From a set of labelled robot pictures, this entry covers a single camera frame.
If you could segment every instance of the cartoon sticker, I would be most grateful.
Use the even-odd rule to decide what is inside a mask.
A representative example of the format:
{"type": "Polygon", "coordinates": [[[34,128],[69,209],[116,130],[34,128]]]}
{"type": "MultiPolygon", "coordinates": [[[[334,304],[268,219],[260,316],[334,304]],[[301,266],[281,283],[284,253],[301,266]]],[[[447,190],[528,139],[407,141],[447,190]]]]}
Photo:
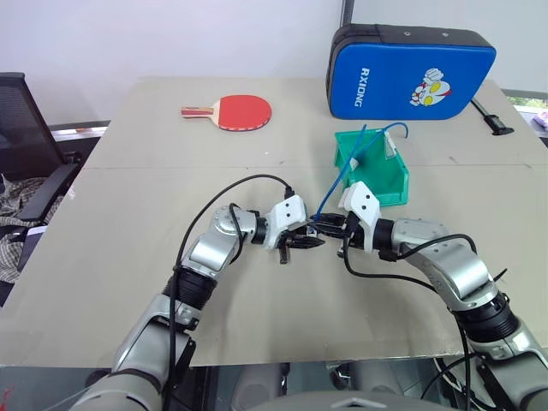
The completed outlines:
{"type": "Polygon", "coordinates": [[[446,81],[441,81],[444,73],[437,68],[430,68],[425,73],[422,83],[414,89],[409,101],[412,105],[434,105],[442,101],[445,96],[451,94],[451,86],[446,81]]]}

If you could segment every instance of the blue cable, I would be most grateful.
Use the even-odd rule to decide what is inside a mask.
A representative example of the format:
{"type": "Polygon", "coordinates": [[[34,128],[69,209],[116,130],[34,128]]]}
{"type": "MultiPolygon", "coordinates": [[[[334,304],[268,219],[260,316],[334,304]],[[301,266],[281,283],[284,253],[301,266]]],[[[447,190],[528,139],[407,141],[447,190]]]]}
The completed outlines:
{"type": "Polygon", "coordinates": [[[333,182],[333,185],[331,186],[331,188],[329,189],[329,191],[327,192],[327,194],[325,195],[324,199],[322,200],[322,202],[319,204],[319,207],[318,207],[318,210],[316,211],[316,214],[314,214],[314,221],[318,221],[319,220],[319,215],[322,213],[322,210],[325,206],[325,203],[327,202],[327,200],[331,197],[331,195],[333,194],[333,192],[335,191],[335,188],[337,188],[339,182],[341,182],[341,180],[343,179],[344,175],[347,173],[348,171],[348,167],[350,166],[350,161],[352,160],[352,158],[361,158],[365,155],[366,151],[369,149],[369,147],[375,142],[377,141],[377,139],[383,135],[384,136],[384,133],[386,132],[386,130],[388,130],[389,128],[392,128],[392,127],[395,127],[395,126],[403,126],[405,128],[405,138],[407,139],[408,135],[409,135],[409,128],[408,128],[408,125],[405,123],[405,122],[393,122],[392,124],[389,124],[388,126],[386,126],[385,128],[381,128],[377,134],[375,135],[375,137],[373,137],[371,139],[371,141],[369,141],[369,144],[367,144],[367,146],[361,150],[357,155],[356,155],[356,152],[358,151],[358,148],[360,148],[361,146],[361,143],[363,141],[363,138],[364,138],[364,132],[366,131],[366,128],[367,128],[367,124],[364,124],[363,127],[361,128],[361,131],[360,131],[360,136],[358,137],[358,140],[356,141],[356,143],[354,144],[354,148],[352,148],[352,152],[350,153],[350,156],[348,157],[348,160],[346,161],[346,163],[344,164],[344,166],[342,167],[341,169],[341,172],[339,173],[339,176],[337,177],[337,179],[335,180],[335,182],[333,182]]]}

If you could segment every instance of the ping pong paddle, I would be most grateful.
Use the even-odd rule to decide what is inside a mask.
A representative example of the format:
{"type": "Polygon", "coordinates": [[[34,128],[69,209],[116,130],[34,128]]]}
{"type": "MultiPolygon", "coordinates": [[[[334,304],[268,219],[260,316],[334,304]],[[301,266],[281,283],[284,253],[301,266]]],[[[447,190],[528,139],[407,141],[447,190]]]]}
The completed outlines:
{"type": "Polygon", "coordinates": [[[261,97],[240,94],[224,96],[212,107],[183,107],[181,115],[185,118],[207,117],[223,130],[249,131],[267,124],[272,109],[261,97]]]}

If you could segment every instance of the wooden paddle handle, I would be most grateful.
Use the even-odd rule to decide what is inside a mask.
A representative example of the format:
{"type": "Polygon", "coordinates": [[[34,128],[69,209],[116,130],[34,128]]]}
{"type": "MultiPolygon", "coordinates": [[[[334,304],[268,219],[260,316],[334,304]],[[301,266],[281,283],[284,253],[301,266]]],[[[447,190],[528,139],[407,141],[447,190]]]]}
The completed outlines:
{"type": "Polygon", "coordinates": [[[186,118],[190,117],[209,117],[213,114],[211,107],[183,107],[181,115],[186,118]]]}

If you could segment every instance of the blue padded case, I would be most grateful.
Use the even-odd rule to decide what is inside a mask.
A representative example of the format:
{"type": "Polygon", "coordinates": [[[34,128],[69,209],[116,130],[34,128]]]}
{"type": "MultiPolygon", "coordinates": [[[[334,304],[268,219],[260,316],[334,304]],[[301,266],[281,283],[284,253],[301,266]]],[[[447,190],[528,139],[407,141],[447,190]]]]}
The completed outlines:
{"type": "Polygon", "coordinates": [[[349,24],[333,37],[326,77],[331,114],[379,120],[455,116],[496,54],[469,30],[349,24]]]}

